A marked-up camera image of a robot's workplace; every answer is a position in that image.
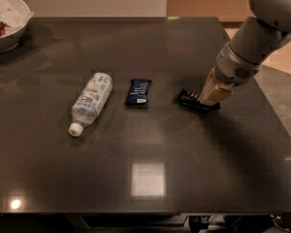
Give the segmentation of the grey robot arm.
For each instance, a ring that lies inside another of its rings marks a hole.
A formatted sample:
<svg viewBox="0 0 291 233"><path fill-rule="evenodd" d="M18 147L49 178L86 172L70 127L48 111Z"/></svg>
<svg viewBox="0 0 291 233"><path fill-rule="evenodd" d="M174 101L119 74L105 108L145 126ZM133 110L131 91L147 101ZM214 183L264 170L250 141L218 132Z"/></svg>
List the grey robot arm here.
<svg viewBox="0 0 291 233"><path fill-rule="evenodd" d="M233 94L233 88L252 79L275 50L291 41L291 0L249 0L253 15L215 59L198 97L214 106Z"/></svg>

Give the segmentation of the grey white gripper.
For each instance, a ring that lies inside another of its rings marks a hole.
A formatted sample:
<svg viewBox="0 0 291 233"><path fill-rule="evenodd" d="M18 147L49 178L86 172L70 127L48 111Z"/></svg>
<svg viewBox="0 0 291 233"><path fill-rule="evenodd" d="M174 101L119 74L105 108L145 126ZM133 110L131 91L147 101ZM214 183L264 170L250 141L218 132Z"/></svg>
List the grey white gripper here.
<svg viewBox="0 0 291 233"><path fill-rule="evenodd" d="M261 70L260 65L253 65L238 57L226 43L211 69L199 96L199 101L213 106L233 94L233 87L243 85Z"/></svg>

